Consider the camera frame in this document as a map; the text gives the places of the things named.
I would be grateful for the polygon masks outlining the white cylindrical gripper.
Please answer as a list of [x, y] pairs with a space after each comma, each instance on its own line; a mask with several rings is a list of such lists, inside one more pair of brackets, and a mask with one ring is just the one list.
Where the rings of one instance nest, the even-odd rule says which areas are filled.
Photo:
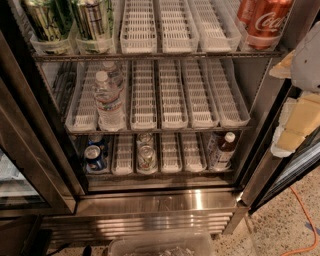
[[304, 92], [298, 99], [288, 97], [275, 129], [271, 153], [279, 158], [293, 154], [316, 128], [320, 126], [320, 21], [315, 23], [297, 45], [273, 66], [269, 75], [290, 79]]

